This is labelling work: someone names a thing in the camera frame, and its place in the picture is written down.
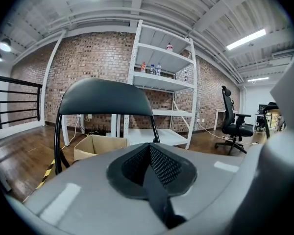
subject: mesh panel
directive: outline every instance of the mesh panel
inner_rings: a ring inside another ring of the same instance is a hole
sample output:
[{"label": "mesh panel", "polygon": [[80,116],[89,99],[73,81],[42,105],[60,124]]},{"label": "mesh panel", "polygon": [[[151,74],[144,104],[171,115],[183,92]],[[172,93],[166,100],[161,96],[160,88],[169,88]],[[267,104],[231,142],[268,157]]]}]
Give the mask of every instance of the mesh panel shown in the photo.
[{"label": "mesh panel", "polygon": [[149,147],[146,147],[122,165],[124,177],[140,186],[143,185],[145,171],[150,161],[150,153],[146,152],[148,150]]},{"label": "mesh panel", "polygon": [[181,172],[179,162],[148,146],[123,163],[122,173],[130,181],[142,186],[149,165],[151,165],[164,187],[176,179]]},{"label": "mesh panel", "polygon": [[163,186],[167,186],[172,182],[181,172],[181,165],[179,162],[166,156],[161,151],[150,146],[151,167],[158,176]]}]

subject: black railing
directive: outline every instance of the black railing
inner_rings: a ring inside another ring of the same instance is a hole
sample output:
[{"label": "black railing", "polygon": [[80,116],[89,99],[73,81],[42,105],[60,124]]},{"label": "black railing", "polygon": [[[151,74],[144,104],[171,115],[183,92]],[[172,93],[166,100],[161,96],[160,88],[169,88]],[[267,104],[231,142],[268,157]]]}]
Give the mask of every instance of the black railing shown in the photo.
[{"label": "black railing", "polygon": [[12,84],[26,85],[26,86],[31,86],[31,87],[36,87],[37,88],[37,93],[0,90],[0,92],[4,92],[4,93],[37,95],[35,101],[0,101],[0,103],[36,103],[36,108],[35,109],[5,111],[5,112],[0,112],[0,114],[15,113],[15,112],[26,112],[26,111],[36,111],[37,112],[37,115],[34,116],[34,117],[25,117],[25,118],[11,120],[11,121],[7,121],[7,122],[0,122],[0,125],[7,124],[7,123],[14,123],[14,122],[27,120],[27,119],[32,119],[32,118],[37,118],[38,121],[39,121],[40,120],[39,100],[40,100],[40,89],[42,88],[42,85],[41,84],[36,84],[36,83],[31,83],[31,82],[26,82],[26,81],[23,81],[23,80],[14,79],[14,78],[10,78],[10,77],[4,77],[4,76],[0,76],[0,81],[1,82],[12,83]]}]

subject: metal shelf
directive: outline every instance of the metal shelf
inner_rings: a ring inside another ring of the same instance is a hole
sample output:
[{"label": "metal shelf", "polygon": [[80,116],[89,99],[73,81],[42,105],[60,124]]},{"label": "metal shelf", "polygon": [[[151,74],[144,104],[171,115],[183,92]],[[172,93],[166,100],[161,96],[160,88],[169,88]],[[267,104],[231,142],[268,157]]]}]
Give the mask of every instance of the metal shelf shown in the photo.
[{"label": "metal shelf", "polygon": [[191,59],[172,51],[168,51],[165,48],[142,43],[138,43],[137,46],[136,65],[141,65],[145,62],[146,65],[150,67],[152,64],[157,66],[158,62],[160,62],[162,70],[177,73],[188,65],[194,64]]},{"label": "metal shelf", "polygon": [[133,71],[133,85],[143,89],[170,93],[194,88],[193,84],[137,71]]},{"label": "metal shelf", "polygon": [[[187,143],[187,139],[177,134],[171,129],[158,129],[159,139],[161,143],[167,145],[179,145]],[[129,144],[152,142],[154,139],[152,129],[129,129]]]},{"label": "metal shelf", "polygon": [[192,117],[193,116],[191,112],[186,112],[186,111],[153,109],[152,112],[154,115],[157,115],[157,116],[176,116],[176,117]]},{"label": "metal shelf", "polygon": [[[168,43],[172,44],[173,51],[166,50]],[[187,47],[190,47],[191,50],[190,59],[180,55]],[[134,68],[140,67],[143,62],[145,62],[147,69],[150,69],[151,64],[157,66],[157,63],[160,62],[162,73],[173,75],[176,75],[177,72],[183,70],[185,67],[191,67],[193,70],[192,83],[134,71]],[[168,145],[186,144],[185,149],[188,149],[195,123],[197,100],[197,66],[193,40],[163,29],[145,25],[142,20],[139,20],[127,82],[138,88],[173,94],[172,109],[162,110],[160,108],[153,110],[154,115],[171,116],[170,129],[158,129],[160,142]],[[175,93],[189,89],[193,94],[192,112],[181,111],[175,102]],[[187,138],[171,130],[173,116],[183,119],[188,128]],[[184,117],[190,117],[191,121],[187,122]],[[116,125],[115,121],[111,121],[111,123],[112,126]],[[130,144],[153,141],[154,134],[152,129],[129,129],[128,127],[129,115],[124,115],[123,136],[129,138]]]}]

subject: red brick wall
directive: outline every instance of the red brick wall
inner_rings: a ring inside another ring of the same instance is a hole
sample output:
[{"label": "red brick wall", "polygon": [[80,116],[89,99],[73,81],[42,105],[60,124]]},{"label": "red brick wall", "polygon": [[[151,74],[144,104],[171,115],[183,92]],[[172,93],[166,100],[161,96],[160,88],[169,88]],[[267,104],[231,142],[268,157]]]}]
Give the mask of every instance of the red brick wall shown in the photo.
[{"label": "red brick wall", "polygon": [[[54,48],[55,43],[51,43],[46,45],[34,53],[26,56],[21,61],[19,61],[11,71],[11,77],[25,80],[32,83],[42,84],[45,76],[46,66],[52,50]],[[9,84],[10,91],[21,91],[21,92],[31,92],[36,93],[37,88],[18,85],[18,84]],[[27,95],[27,94],[8,94],[8,100],[19,100],[19,101],[34,101],[36,100],[35,95]],[[22,110],[22,109],[35,109],[36,103],[8,103],[8,110]],[[28,111],[28,112],[17,112],[17,113],[9,113],[8,119],[16,120],[20,118],[28,118],[36,116],[36,111]],[[36,118],[18,121],[14,123],[10,123],[9,126],[36,121]]]},{"label": "red brick wall", "polygon": [[[74,82],[85,77],[97,77],[119,82],[127,82],[129,62],[132,52],[132,45],[135,34],[117,32],[95,32],[65,38],[54,57],[50,68],[45,102],[46,121],[55,122],[56,113],[61,100],[60,92],[65,91]],[[42,47],[18,62],[12,69],[11,77],[30,82],[41,83],[45,69],[54,47],[54,43]],[[221,86],[225,85],[232,91],[232,99],[239,107],[238,88],[215,67],[196,57],[197,70],[197,109],[196,116],[205,118],[205,128],[212,128],[214,123],[215,109],[224,108]],[[193,82],[193,71],[188,70],[188,82]],[[154,109],[172,107],[172,94],[152,90],[145,90],[147,97]],[[10,94],[9,100],[24,100],[19,94]],[[193,93],[191,90],[176,94],[175,101],[180,110],[191,111]],[[14,104],[19,109],[21,104]],[[10,114],[9,120],[27,116],[34,116],[34,112]],[[156,116],[158,128],[169,128],[170,117]],[[89,122],[85,122],[86,128],[93,128],[93,125],[106,126],[110,130],[110,115],[95,115]],[[76,116],[68,116],[68,125],[75,126]],[[131,117],[130,128],[150,128],[149,119],[146,117]],[[172,128],[177,132],[187,131],[187,128],[180,117],[174,117]]]},{"label": "red brick wall", "polygon": [[[239,88],[227,78],[221,71],[216,69],[210,63],[202,58],[197,58],[197,65],[200,65],[200,124],[210,129],[214,127],[216,109],[225,109],[222,97],[222,85],[225,85],[231,91],[231,99],[234,100],[235,110],[240,107]],[[217,127],[221,127],[224,114],[219,114]]]}]

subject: white wall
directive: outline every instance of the white wall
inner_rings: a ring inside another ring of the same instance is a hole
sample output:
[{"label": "white wall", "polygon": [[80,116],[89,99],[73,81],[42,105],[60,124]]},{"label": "white wall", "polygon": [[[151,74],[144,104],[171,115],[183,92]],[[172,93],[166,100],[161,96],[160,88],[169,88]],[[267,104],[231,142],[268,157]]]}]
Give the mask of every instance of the white wall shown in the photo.
[{"label": "white wall", "polygon": [[243,114],[251,115],[245,118],[245,123],[254,124],[255,113],[257,113],[260,104],[275,102],[270,94],[274,85],[263,85],[246,88],[245,112]]},{"label": "white wall", "polygon": [[[10,77],[12,70],[12,64],[10,62],[2,61],[0,62],[0,76]],[[9,88],[9,83],[0,82],[0,90],[7,91]],[[0,101],[7,101],[8,100],[8,93],[0,93]],[[7,111],[7,103],[0,104],[0,111]],[[1,122],[8,121],[8,114],[1,114]],[[8,124],[4,124],[3,128],[9,127]]]}]

